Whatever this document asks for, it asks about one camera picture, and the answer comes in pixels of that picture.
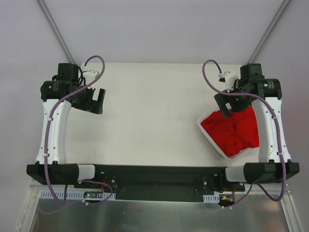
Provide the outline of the red t shirt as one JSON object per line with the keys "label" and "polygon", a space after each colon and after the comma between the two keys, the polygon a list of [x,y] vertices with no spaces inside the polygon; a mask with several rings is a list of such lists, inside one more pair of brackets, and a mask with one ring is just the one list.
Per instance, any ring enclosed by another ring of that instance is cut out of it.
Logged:
{"label": "red t shirt", "polygon": [[231,113],[229,118],[223,118],[221,111],[215,111],[201,125],[228,157],[246,148],[259,147],[257,122],[252,107]]}

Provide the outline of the white plastic basket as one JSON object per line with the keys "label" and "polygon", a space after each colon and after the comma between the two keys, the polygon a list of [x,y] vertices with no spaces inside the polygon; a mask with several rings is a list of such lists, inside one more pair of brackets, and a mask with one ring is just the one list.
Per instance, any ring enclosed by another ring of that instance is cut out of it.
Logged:
{"label": "white plastic basket", "polygon": [[258,161],[258,152],[259,148],[246,148],[244,150],[241,150],[239,153],[234,155],[233,157],[228,157],[221,148],[216,144],[216,142],[211,138],[211,136],[207,133],[207,131],[202,127],[201,123],[204,121],[208,116],[200,116],[197,119],[197,126],[200,128],[202,134],[207,138],[207,140],[210,142],[210,144],[214,147],[214,149],[217,151],[218,154],[220,154],[223,158],[229,161],[234,160],[253,160]]}

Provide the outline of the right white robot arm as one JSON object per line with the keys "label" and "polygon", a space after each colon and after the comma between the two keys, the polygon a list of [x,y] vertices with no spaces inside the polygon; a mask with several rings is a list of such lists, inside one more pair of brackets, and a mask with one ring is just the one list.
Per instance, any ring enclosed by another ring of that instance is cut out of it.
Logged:
{"label": "right white robot arm", "polygon": [[219,72],[219,81],[226,89],[214,96],[223,117],[252,107],[258,129],[258,162],[227,167],[217,178],[217,186],[227,191],[235,182],[247,184],[280,183],[299,173],[299,164],[292,162],[281,121],[282,91],[278,79],[266,79],[260,64],[240,68],[240,74]]}

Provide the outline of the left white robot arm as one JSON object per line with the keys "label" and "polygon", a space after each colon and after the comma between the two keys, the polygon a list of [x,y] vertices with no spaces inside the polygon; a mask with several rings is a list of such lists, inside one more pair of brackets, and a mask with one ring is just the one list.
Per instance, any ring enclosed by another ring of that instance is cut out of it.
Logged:
{"label": "left white robot arm", "polygon": [[43,128],[40,149],[34,164],[27,165],[26,173],[42,185],[74,185],[85,179],[92,188],[102,183],[102,176],[93,164],[68,164],[65,152],[67,121],[71,108],[102,114],[105,90],[85,88],[87,79],[96,79],[99,72],[87,66],[60,63],[57,75],[41,86]]}

